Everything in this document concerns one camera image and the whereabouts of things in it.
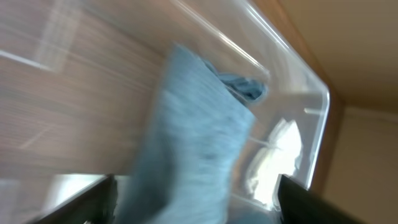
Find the blue denim jeans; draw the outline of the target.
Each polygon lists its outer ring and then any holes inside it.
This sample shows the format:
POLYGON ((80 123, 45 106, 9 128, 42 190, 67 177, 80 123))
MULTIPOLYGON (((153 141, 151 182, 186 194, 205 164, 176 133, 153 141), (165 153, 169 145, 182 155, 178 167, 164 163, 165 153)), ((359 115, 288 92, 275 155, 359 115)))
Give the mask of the blue denim jeans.
POLYGON ((255 121, 262 82, 175 45, 117 223, 224 223, 231 175, 255 121))

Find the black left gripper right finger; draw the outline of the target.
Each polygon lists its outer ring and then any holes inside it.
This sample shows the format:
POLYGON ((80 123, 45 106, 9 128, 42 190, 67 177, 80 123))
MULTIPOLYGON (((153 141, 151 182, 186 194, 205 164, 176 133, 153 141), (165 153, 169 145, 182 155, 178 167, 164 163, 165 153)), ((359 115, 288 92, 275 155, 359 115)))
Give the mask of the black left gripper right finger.
POLYGON ((277 191, 282 223, 362 224, 361 220, 330 205, 293 178, 281 174, 277 191))

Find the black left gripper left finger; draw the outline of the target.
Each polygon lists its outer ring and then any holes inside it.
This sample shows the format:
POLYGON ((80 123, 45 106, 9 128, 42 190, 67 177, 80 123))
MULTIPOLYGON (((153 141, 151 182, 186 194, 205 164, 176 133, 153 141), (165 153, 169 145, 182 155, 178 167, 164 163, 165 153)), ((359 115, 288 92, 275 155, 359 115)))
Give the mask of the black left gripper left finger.
POLYGON ((113 174, 60 174, 53 178, 43 212, 35 224, 114 221, 118 182, 113 174))

